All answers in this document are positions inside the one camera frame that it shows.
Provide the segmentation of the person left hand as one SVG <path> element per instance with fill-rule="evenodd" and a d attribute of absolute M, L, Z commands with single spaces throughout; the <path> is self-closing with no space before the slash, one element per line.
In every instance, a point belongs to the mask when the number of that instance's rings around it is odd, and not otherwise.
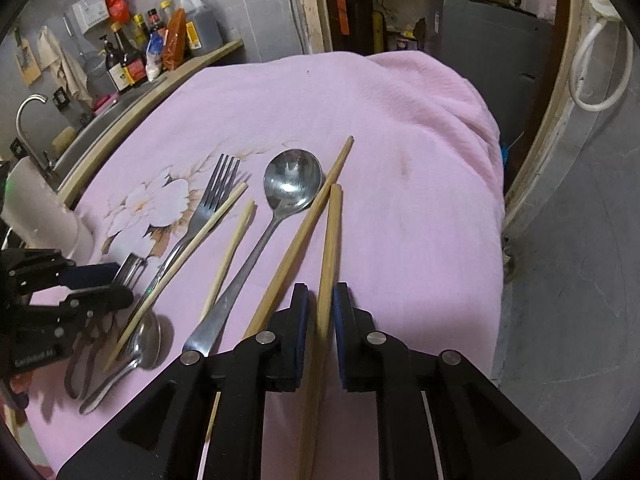
<path fill-rule="evenodd" d="M 29 404 L 28 390 L 34 379 L 33 372 L 26 372 L 7 379 L 2 386 L 6 388 L 4 398 L 10 408 L 24 411 Z"/>

